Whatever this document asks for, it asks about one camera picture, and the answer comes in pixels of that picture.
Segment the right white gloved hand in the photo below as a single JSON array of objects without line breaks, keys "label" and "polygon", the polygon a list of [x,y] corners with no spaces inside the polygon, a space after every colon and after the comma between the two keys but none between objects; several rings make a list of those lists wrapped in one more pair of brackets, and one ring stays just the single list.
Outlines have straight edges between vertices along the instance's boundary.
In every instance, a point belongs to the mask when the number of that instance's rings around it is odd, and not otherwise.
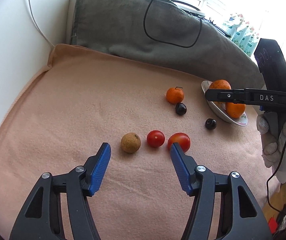
[{"label": "right white gloved hand", "polygon": [[261,135],[262,158],[267,168],[272,168],[276,178],[286,183],[286,122],[278,138],[270,133],[270,126],[264,116],[257,116],[257,130]]}]

